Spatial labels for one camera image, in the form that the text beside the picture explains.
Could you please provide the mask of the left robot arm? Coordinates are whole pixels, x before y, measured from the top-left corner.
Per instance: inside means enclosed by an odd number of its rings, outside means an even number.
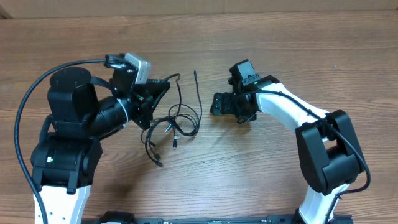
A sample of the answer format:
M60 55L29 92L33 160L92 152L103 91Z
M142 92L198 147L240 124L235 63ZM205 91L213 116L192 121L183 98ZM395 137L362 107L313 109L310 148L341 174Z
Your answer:
M51 114L44 121L31 155L32 179L44 208L35 222L80 223L103 153L101 140L130 121L147 130L153 111L169 90L168 80L136 82L135 70L116 70L110 81L82 67L67 67L50 77Z

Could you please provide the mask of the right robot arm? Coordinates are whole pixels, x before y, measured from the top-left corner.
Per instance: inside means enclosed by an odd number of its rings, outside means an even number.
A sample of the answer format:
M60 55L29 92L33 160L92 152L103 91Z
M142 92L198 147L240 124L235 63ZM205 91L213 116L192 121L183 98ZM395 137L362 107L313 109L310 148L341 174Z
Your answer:
M308 184L303 203L291 215L268 215L265 223L352 223L336 215L341 196L367 189L371 175L351 119L343 110L329 112L292 94L272 75L260 77L249 60L233 65L231 93L215 93L211 113L233 115L239 124L269 114L294 132L300 168Z

